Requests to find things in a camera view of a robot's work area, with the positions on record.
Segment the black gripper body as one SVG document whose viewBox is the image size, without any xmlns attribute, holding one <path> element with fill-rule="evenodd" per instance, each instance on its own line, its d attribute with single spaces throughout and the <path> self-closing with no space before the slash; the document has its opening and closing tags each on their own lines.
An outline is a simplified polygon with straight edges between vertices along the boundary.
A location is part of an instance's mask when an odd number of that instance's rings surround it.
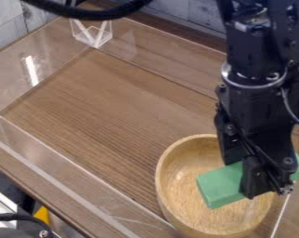
<svg viewBox="0 0 299 238">
<path fill-rule="evenodd" d="M 245 156 L 254 155 L 270 165 L 291 157 L 295 172 L 299 162 L 290 133 L 299 125 L 299 64 L 289 67 L 277 80 L 247 85 L 242 76 L 225 64 L 221 79 L 218 105 L 237 129 Z"/>
</svg>

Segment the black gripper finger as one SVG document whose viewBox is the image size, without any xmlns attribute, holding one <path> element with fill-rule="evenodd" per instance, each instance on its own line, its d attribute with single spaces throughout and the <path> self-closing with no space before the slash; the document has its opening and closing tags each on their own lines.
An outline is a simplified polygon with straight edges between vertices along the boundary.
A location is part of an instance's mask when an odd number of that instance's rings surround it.
<svg viewBox="0 0 299 238">
<path fill-rule="evenodd" d="M 237 129 L 221 105 L 218 105 L 215 109 L 214 125 L 217 129 L 221 159 L 225 165 L 230 165 L 241 161 L 246 152 L 241 144 Z"/>
<path fill-rule="evenodd" d="M 291 192 L 294 173 L 294 159 L 285 157 L 279 163 L 270 165 L 259 157 L 247 155 L 241 160 L 241 179 L 238 185 L 239 193 L 247 198 L 275 192 L 283 195 Z"/>
</svg>

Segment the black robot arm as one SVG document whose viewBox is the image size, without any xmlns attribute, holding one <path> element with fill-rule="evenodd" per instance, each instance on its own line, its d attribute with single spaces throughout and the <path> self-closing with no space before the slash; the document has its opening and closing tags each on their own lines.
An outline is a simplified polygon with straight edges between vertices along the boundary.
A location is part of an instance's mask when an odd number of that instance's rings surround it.
<svg viewBox="0 0 299 238">
<path fill-rule="evenodd" d="M 197 176 L 206 203 L 291 192 L 299 158 L 299 0 L 217 0 L 226 60 L 214 124 L 223 168 Z"/>
</svg>

